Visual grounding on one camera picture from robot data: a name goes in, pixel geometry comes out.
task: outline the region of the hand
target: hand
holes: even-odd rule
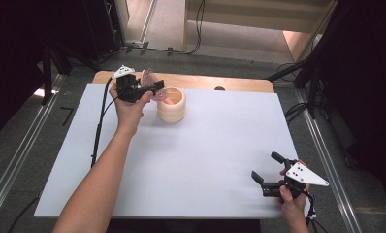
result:
[[[280,172],[280,175],[285,175],[285,170]],[[310,185],[306,184],[306,190],[308,191]],[[305,204],[306,196],[300,194],[296,199],[293,199],[292,193],[285,185],[280,187],[280,194],[282,197],[283,206],[281,207],[281,215],[286,221],[291,232],[308,232],[306,219],[305,219]]]
[[[111,94],[116,107],[118,120],[116,133],[125,133],[128,136],[133,137],[138,130],[139,121],[143,116],[143,107],[150,102],[153,92],[146,92],[136,103],[129,103],[118,99],[116,83],[113,84],[109,93]]]

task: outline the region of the white tabletop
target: white tabletop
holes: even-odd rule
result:
[[[103,91],[103,85],[90,84],[84,92],[35,216],[58,217],[89,171]],[[113,217],[280,217],[280,204],[263,197],[250,176],[254,170],[266,182],[278,182],[284,167],[271,158],[272,151],[297,158],[277,95],[183,91],[186,116],[178,123],[162,121],[155,102],[145,106]],[[99,154],[115,127],[111,105]]]

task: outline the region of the finger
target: finger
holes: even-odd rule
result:
[[[145,106],[145,104],[150,102],[151,97],[153,97],[153,92],[151,92],[151,91],[146,92],[142,96],[142,98],[136,103],[138,108],[140,108],[140,110],[142,110],[143,107]]]
[[[307,164],[304,161],[302,161],[300,158],[298,161],[307,167]]]
[[[299,209],[303,209],[306,205],[306,200],[307,196],[300,194],[296,199],[294,199],[294,203]]]
[[[283,198],[284,202],[291,202],[293,201],[292,193],[285,185],[282,185],[280,187],[280,195]]]
[[[281,203],[281,204],[284,204],[284,200],[282,197],[276,197],[276,200]]]
[[[112,87],[109,89],[109,94],[111,95],[112,99],[117,98],[117,85],[114,83]]]
[[[283,169],[283,170],[280,171],[280,175],[281,176],[284,176],[285,174],[286,174],[286,169]]]
[[[310,190],[310,183],[306,183],[306,190],[307,192]]]

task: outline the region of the wrist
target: wrist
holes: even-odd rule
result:
[[[128,140],[130,141],[133,138],[134,133],[126,128],[120,128],[118,127],[116,131],[114,132],[115,137],[119,137],[122,140]]]
[[[305,233],[308,232],[308,227],[305,220],[289,223],[289,230],[291,233]]]

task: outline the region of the cable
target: cable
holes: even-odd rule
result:
[[[319,114],[326,120],[329,120],[329,115],[326,112],[326,105],[328,104],[328,99],[324,93],[324,85],[321,80],[317,83],[316,93],[317,98],[319,98],[318,102],[314,102],[314,106],[319,109]]]
[[[279,66],[277,67],[277,69],[275,69],[275,71],[278,72],[278,70],[279,70],[282,66],[285,66],[285,65],[294,65],[294,64],[296,64],[296,63],[283,63],[283,64],[279,65]],[[291,80],[286,80],[286,79],[284,79],[283,77],[280,77],[280,78],[281,78],[283,81],[285,81],[285,82],[292,82]]]
[[[308,103],[299,103],[291,107],[285,114],[287,125],[289,125],[293,119],[295,119],[299,114],[301,114],[308,107]]]
[[[308,198],[308,201],[310,202],[310,208],[308,209],[307,217],[306,217],[306,225],[307,225],[307,227],[309,226],[309,224],[311,222],[311,225],[313,226],[314,232],[317,232],[317,228],[316,228],[316,225],[315,225],[315,223],[317,223],[317,225],[319,225],[320,228],[324,232],[328,233],[327,230],[313,217],[313,215],[315,214],[315,211],[314,211],[314,198],[307,191],[303,191],[302,194],[304,194]]]
[[[200,4],[199,9],[198,9],[197,14],[196,14],[196,31],[197,31],[196,47],[192,51],[188,51],[188,52],[172,50],[171,53],[174,53],[174,54],[193,54],[197,50],[199,50],[200,45],[202,44],[202,22],[203,22],[203,15],[205,13],[205,5],[206,5],[206,1],[202,0],[202,3]],[[155,50],[155,51],[170,52],[169,50],[161,50],[161,49],[135,48],[135,47],[123,47],[123,48],[126,51],[128,51],[128,49],[130,49],[130,50]]]
[[[114,102],[114,100],[116,100],[118,98],[118,96],[117,97],[115,97],[112,101],[111,101],[111,103],[109,103],[109,105],[108,105],[108,107],[106,107],[106,110],[103,112],[103,116],[106,114],[106,112],[108,111],[108,108],[111,106],[111,104]]]
[[[186,54],[193,54],[194,52],[196,52],[199,48],[200,48],[200,44],[202,43],[202,22],[203,22],[203,15],[204,15],[204,12],[205,12],[205,0],[202,1],[202,3],[200,4],[199,6],[199,10],[197,11],[197,14],[196,14],[196,31],[197,31],[197,43],[196,43],[196,47],[190,51],[190,52],[187,52]],[[200,25],[199,25],[199,12],[200,12],[200,9],[202,9],[202,15],[200,16]]]
[[[33,200],[27,204],[27,206],[20,212],[20,214],[18,214],[18,216],[16,217],[16,219],[14,220],[14,222],[12,223],[11,225],[11,228],[8,230],[8,233],[10,232],[13,232],[17,222],[20,220],[20,218],[24,215],[24,213],[33,205],[35,204],[35,202],[37,200],[40,199],[40,195],[41,195],[42,191],[38,191],[38,193],[36,194],[35,198],[33,198]]]
[[[93,165],[96,163],[97,149],[99,148],[100,133],[102,131],[102,122],[106,112],[105,111],[106,96],[108,94],[109,84],[111,83],[111,81],[112,81],[112,77],[108,79],[108,82],[106,83],[106,86],[105,86],[105,92],[103,94],[102,110],[100,112],[99,124],[97,125],[97,129],[96,129],[96,138],[94,139],[94,147],[93,147],[93,154],[91,155],[92,160],[91,160],[90,167],[93,167]]]

